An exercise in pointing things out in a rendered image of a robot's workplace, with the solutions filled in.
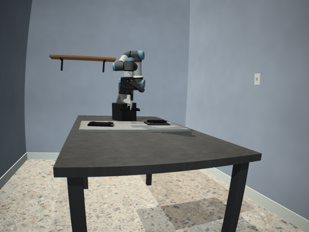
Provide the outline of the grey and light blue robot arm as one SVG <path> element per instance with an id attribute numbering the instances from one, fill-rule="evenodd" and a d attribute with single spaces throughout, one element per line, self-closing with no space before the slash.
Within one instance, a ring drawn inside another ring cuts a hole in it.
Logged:
<path id="1" fill-rule="evenodd" d="M 119 61 L 112 64 L 113 71 L 124 71 L 124 77 L 134 77 L 130 84 L 133 85 L 133 90 L 139 92 L 145 91 L 145 79 L 142 76 L 141 62 L 144 59 L 144 51 L 128 51 L 122 54 Z M 121 79 L 119 79 L 119 94 L 117 103 L 123 103 L 122 99 L 126 95 L 120 94 Z"/>

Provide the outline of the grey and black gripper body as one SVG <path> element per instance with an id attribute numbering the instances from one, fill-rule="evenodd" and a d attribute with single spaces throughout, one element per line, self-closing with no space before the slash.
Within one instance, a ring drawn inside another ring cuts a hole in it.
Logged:
<path id="1" fill-rule="evenodd" d="M 133 90 L 133 85 L 130 84 L 131 79 L 134 79 L 134 77 L 121 77 L 120 94 L 130 95 L 131 90 Z"/>

